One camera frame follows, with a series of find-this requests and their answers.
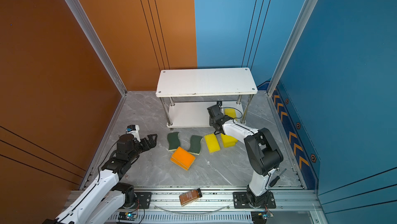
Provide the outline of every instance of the black line on wall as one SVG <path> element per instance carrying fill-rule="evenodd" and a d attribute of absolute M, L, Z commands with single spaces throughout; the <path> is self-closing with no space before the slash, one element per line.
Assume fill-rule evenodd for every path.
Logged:
<path fill-rule="evenodd" d="M 148 4 L 149 4 L 150 14 L 151 14 L 151 16 L 152 16 L 152 22 L 153 22 L 154 33 L 156 34 L 157 44 L 158 44 L 158 48 L 159 48 L 159 50 L 160 50 L 161 61 L 163 62 L 163 67 L 164 67 L 164 69 L 165 69 L 166 66 L 165 66 L 165 64 L 164 64 L 163 53 L 161 52 L 160 42 L 158 41 L 158 36 L 157 36 L 157 31 L 156 31 L 156 25 L 154 24 L 154 18 L 153 18 L 153 14 L 152 14 L 152 8 L 150 7 L 150 2 L 149 2 L 149 0 L 148 0 Z"/>
<path fill-rule="evenodd" d="M 248 56 L 248 61 L 247 61 L 247 67 L 248 67 L 249 59 L 250 59 L 250 57 L 251 57 L 252 47 L 254 46 L 254 42 L 255 42 L 256 30 L 258 29 L 259 20 L 261 19 L 261 13 L 262 13 L 262 8 L 263 8 L 263 2 L 264 2 L 264 1 L 265 1 L 265 0 L 262 0 L 261 11 L 259 12 L 258 22 L 256 23 L 256 28 L 255 28 L 255 33 L 254 33 L 254 39 L 252 40 L 251 50 L 249 51 L 249 56 Z"/>
<path fill-rule="evenodd" d="M 154 50 L 154 55 L 156 56 L 156 60 L 157 60 L 158 69 L 161 71 L 160 64 L 159 64 L 159 62 L 158 62 L 158 58 L 157 58 L 157 54 L 156 54 L 156 49 L 154 48 L 154 43 L 153 43 L 153 39 L 152 39 L 152 34 L 150 33 L 150 29 L 149 29 L 148 20 L 147 20 L 147 18 L 146 18 L 145 9 L 143 8 L 143 3 L 142 3 L 142 0 L 141 0 L 141 5 L 142 5 L 142 11 L 143 11 L 143 15 L 145 16 L 146 25 L 148 26 L 148 31 L 149 31 L 149 35 L 150 35 L 150 40 L 152 41 L 152 46 L 153 46 L 153 50 Z"/>
<path fill-rule="evenodd" d="M 396 184 L 393 184 L 393 185 L 385 186 L 385 187 L 382 187 L 382 188 L 379 188 L 379 189 L 374 189 L 374 190 L 370 190 L 370 191 L 367 191 L 367 192 L 363 192 L 363 193 L 360 193 L 360 194 L 357 194 L 357 195 L 352 195 L 352 196 L 350 196 L 350 197 L 356 197 L 356 196 L 359 196 L 359 195 L 363 195 L 363 194 L 366 194 L 366 193 L 375 192 L 375 191 L 378 191 L 378 190 L 381 190 L 381 189 L 387 189 L 387 188 L 394 187 L 394 186 L 397 186 L 397 183 L 396 183 Z M 345 199 L 350 198 L 350 197 L 345 197 L 345 198 L 341 198 L 341 199 L 338 199 L 338 200 L 335 200 L 335 201 L 330 201 L 330 202 L 322 203 L 321 205 L 328 204 L 328 203 L 331 203 L 331 202 L 337 202 L 337 201 L 340 201 L 340 200 L 345 200 Z"/>
<path fill-rule="evenodd" d="M 59 157 L 58 155 L 55 155 L 54 153 L 52 153 L 52 152 L 50 152 L 50 151 L 48 151 L 48 150 L 42 148 L 41 146 L 39 146 L 39 145 L 37 145 L 37 144 L 35 144 L 35 143 L 31 142 L 31 141 L 28 141 L 28 140 L 25 139 L 24 137 L 21 137 L 21 136 L 17 135 L 15 132 L 12 132 L 12 131 L 8 130 L 8 129 L 5 128 L 5 127 L 2 127 L 2 126 L 0 126 L 0 127 L 3 128 L 4 130 L 6 130 L 6 131 L 8 131 L 8 132 L 10 132 L 10 133 L 12 133 L 12 134 L 14 134 L 14 135 L 16 135 L 16 136 L 22 138 L 23 140 L 25 140 L 25 141 L 31 143 L 32 145 L 35 145 L 35 146 L 41 148 L 42 150 L 44 150 L 44 151 L 46 151 L 46 152 L 48 152 L 48 153 L 51 153 L 51 154 L 54 155 L 55 157 L 60 158 L 60 159 L 62 159 L 63 161 L 66 161 L 66 162 L 68 162 L 69 164 L 74 165 L 74 166 L 76 166 L 76 167 L 79 168 L 79 169 L 82 169 L 83 171 L 86 171 L 85 169 L 83 169 L 83 168 L 81 168 L 81 167 L 79 167 L 79 166 L 73 164 L 72 162 L 69 162 L 69 161 L 67 161 L 66 159 L 64 159 L 64 158 L 62 158 L 62 157 Z"/>
<path fill-rule="evenodd" d="M 383 173 L 385 173 L 385 172 L 389 172 L 389 171 L 391 171 L 391 170 L 395 170 L 395 169 L 397 169 L 397 167 L 394 167 L 394 168 L 391 168 L 391 169 L 385 170 L 385 171 L 383 171 L 383 172 L 379 172 L 379 173 L 377 173 L 377 174 L 374 174 L 374 175 L 372 175 L 372 176 L 369 176 L 369 177 L 365 177 L 365 178 L 363 178 L 363 179 L 357 180 L 357 181 L 355 181 L 355 182 L 352 182 L 352 183 L 348 183 L 348 184 L 346 184 L 346 185 L 343 185 L 343 186 L 341 186 L 341 187 L 337 187 L 336 189 L 331 189 L 331 190 L 329 190 L 329 191 L 327 191 L 327 192 L 324 192 L 324 193 L 321 193 L 321 194 L 319 194 L 319 195 L 323 195 L 323 194 L 329 193 L 329 192 L 331 192 L 331 191 L 334 191 L 334 190 L 337 190 L 337 189 L 340 189 L 340 188 L 343 188 L 343 187 L 349 186 L 349 185 L 351 185 L 351 184 L 354 184 L 354 183 L 358 183 L 358 182 L 360 182 L 360 181 L 363 181 L 363 180 L 365 180 L 365 179 L 368 179 L 368 178 L 371 178 L 371 177 L 375 177 L 375 176 L 377 176 L 377 175 L 380 175 L 380 174 L 383 174 Z"/>
<path fill-rule="evenodd" d="M 260 40 L 261 40 L 262 31 L 263 31 L 263 27 L 265 26 L 266 16 L 268 15 L 268 11 L 269 11 L 270 2 L 271 2 L 271 0 L 269 0 L 268 9 L 266 10 L 265 19 L 263 20 L 263 25 L 262 25 L 262 29 L 261 29 L 261 34 L 259 35 L 258 44 L 256 45 L 256 49 L 255 49 L 254 58 L 252 59 L 251 70 L 252 70 L 252 66 L 254 66 L 254 61 L 255 61 L 256 51 L 258 50 L 259 42 L 260 42 Z"/>
<path fill-rule="evenodd" d="M 40 169 L 38 169 L 38 168 L 36 168 L 36 167 L 33 167 L 33 166 L 28 165 L 28 164 L 19 162 L 19 161 L 15 160 L 15 159 L 9 158 L 9 157 L 4 156 L 4 155 L 2 155 L 2 154 L 0 154 L 0 156 L 5 157 L 5 158 L 8 158 L 8 159 L 10 159 L 10 160 L 12 160 L 12 161 L 15 161 L 15 162 L 17 162 L 17 163 L 26 165 L 26 166 L 28 166 L 28 167 L 30 167 L 30 168 L 37 169 L 37 170 L 39 170 L 39 171 L 41 171 L 41 172 L 47 173 L 47 174 L 49 174 L 49 175 L 52 175 L 52 176 L 54 176 L 54 177 L 60 178 L 60 179 L 65 180 L 65 181 L 68 181 L 68 182 L 70 182 L 70 183 L 74 183 L 75 185 L 79 185 L 79 184 L 77 184 L 77 183 L 75 183 L 75 182 L 69 181 L 69 180 L 67 180 L 67 179 L 65 179 L 65 178 L 62 178 L 62 177 L 58 177 L 57 175 L 51 174 L 51 173 L 49 173 L 49 172 L 45 172 L 45 171 L 40 170 Z"/>
<path fill-rule="evenodd" d="M 371 206 L 376 206 L 376 205 L 381 205 L 381 204 L 391 203 L 391 202 L 397 202 L 397 200 L 392 200 L 392 201 L 387 201 L 387 202 L 380 202 L 380 203 L 374 203 L 374 204 L 360 206 L 360 207 L 355 207 L 355 208 L 347 208 L 347 209 L 342 209 L 342 210 L 328 212 L 328 213 L 325 213 L 325 214 L 332 214 L 332 213 L 336 213 L 336 212 L 342 212 L 342 211 L 347 211 L 347 210 L 352 210 L 352 209 L 357 209 L 357 208 L 371 207 Z"/>
<path fill-rule="evenodd" d="M 161 36 L 163 37 L 163 44 L 164 44 L 164 49 L 165 49 L 165 51 L 166 51 L 166 58 L 167 58 L 168 69 L 171 69 L 171 68 L 170 68 L 170 62 L 168 61 L 167 48 L 166 48 L 166 43 L 165 43 L 165 41 L 164 41 L 163 29 L 161 28 L 161 21 L 160 21 L 160 16 L 159 16 L 159 14 L 158 14 L 158 9 L 157 9 L 156 0 L 154 0 L 154 4 L 156 5 L 158 23 L 160 24 L 160 32 L 161 32 Z"/>
<path fill-rule="evenodd" d="M 252 20 L 254 19 L 254 13 L 255 13 L 256 1 L 257 1 L 257 0 L 255 0 L 254 11 L 252 12 L 251 24 L 249 25 L 248 37 L 247 37 L 247 43 L 245 44 L 244 56 L 243 56 L 243 61 L 241 62 L 241 67 L 243 67 L 243 64 L 244 64 L 244 57 L 245 57 L 245 52 L 246 52 L 246 50 L 247 50 L 248 39 L 249 39 L 249 33 L 251 32 Z"/>
<path fill-rule="evenodd" d="M 0 141 L 3 142 L 3 143 L 5 143 L 5 144 L 8 144 L 9 146 L 12 146 L 12 147 L 14 147 L 14 148 L 17 148 L 18 150 L 21 150 L 22 152 L 26 152 L 27 154 L 30 154 L 30 155 L 32 155 L 32 156 L 35 157 L 35 158 L 38 158 L 38 159 L 40 159 L 40 160 L 43 160 L 43 161 L 45 161 L 45 162 L 47 162 L 47 163 L 52 164 L 53 166 L 56 166 L 56 167 L 58 167 L 58 168 L 61 168 L 61 169 L 65 170 L 65 171 L 67 171 L 67 172 L 70 172 L 70 173 L 72 173 L 72 174 L 74 174 L 74 175 L 76 175 L 76 176 L 79 176 L 79 177 L 83 178 L 82 176 L 77 175 L 76 173 L 73 173 L 73 172 L 71 172 L 71 171 L 69 171 L 69 170 L 67 170 L 67 169 L 64 169 L 64 168 L 62 168 L 62 167 L 60 167 L 60 166 L 57 166 L 56 164 L 53 164 L 53 163 L 51 163 L 51 162 L 49 162 L 49 161 L 47 161 L 47 160 L 45 160 L 45 159 L 43 159 L 43 158 L 41 158 L 41 157 L 38 157 L 38 156 L 36 156 L 36 155 L 30 153 L 30 152 L 27 152 L 27 151 L 25 151 L 25 150 L 22 150 L 22 149 L 19 148 L 19 147 L 16 147 L 16 146 L 14 146 L 14 145 L 12 145 L 12 144 L 10 144 L 10 143 L 7 143 L 7 142 L 5 142 L 5 141 L 3 141 L 3 140 L 1 140 L 1 139 L 0 139 Z"/>

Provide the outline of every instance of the black screwdriver handle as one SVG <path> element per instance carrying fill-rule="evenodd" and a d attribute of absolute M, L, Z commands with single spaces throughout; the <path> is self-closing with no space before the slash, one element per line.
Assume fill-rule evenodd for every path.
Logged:
<path fill-rule="evenodd" d="M 270 186 L 270 187 L 273 187 L 279 179 L 280 179 L 280 176 L 275 177 L 275 179 L 273 179 L 273 180 L 270 182 L 269 186 Z"/>

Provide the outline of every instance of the blue wall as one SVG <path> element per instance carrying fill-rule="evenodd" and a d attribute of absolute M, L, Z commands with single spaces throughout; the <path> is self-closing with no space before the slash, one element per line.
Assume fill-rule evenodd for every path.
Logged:
<path fill-rule="evenodd" d="M 321 161 L 331 224 L 395 207 L 363 206 L 397 199 L 396 33 L 396 0 L 319 0 L 281 78 Z"/>
<path fill-rule="evenodd" d="M 305 0 L 269 1 L 254 11 L 255 0 L 195 0 L 198 68 L 252 67 L 257 85 L 271 78 Z"/>

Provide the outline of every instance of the orange wall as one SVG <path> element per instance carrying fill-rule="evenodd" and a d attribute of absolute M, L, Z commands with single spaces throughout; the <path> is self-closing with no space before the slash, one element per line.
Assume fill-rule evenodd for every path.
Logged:
<path fill-rule="evenodd" d="M 197 68 L 194 0 L 79 0 L 128 90 Z"/>
<path fill-rule="evenodd" d="M 64 0 L 0 0 L 0 223 L 55 218 L 120 93 Z"/>

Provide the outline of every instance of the orange chevron arrow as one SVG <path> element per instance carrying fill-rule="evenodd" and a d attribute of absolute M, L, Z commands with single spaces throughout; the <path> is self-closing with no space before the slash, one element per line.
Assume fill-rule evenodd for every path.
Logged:
<path fill-rule="evenodd" d="M 302 147 L 298 146 L 296 143 L 294 144 L 294 154 L 297 154 L 297 148 L 303 152 Z"/>
<path fill-rule="evenodd" d="M 284 107 L 284 105 L 283 104 L 281 104 L 281 103 L 277 103 L 277 113 L 279 113 L 280 111 L 280 106 L 281 107 Z"/>
<path fill-rule="evenodd" d="M 280 96 L 274 96 L 274 105 L 275 105 L 275 99 L 280 98 Z"/>
<path fill-rule="evenodd" d="M 291 143 L 291 136 L 298 138 L 295 133 L 289 132 L 289 143 Z"/>
<path fill-rule="evenodd" d="M 286 112 L 281 111 L 281 122 L 283 122 L 283 116 L 288 116 Z"/>
<path fill-rule="evenodd" d="M 306 161 L 306 159 L 302 158 L 301 156 L 299 156 L 299 168 L 302 169 L 302 162 L 304 162 L 305 164 L 307 164 L 307 166 L 310 166 L 309 163 Z"/>

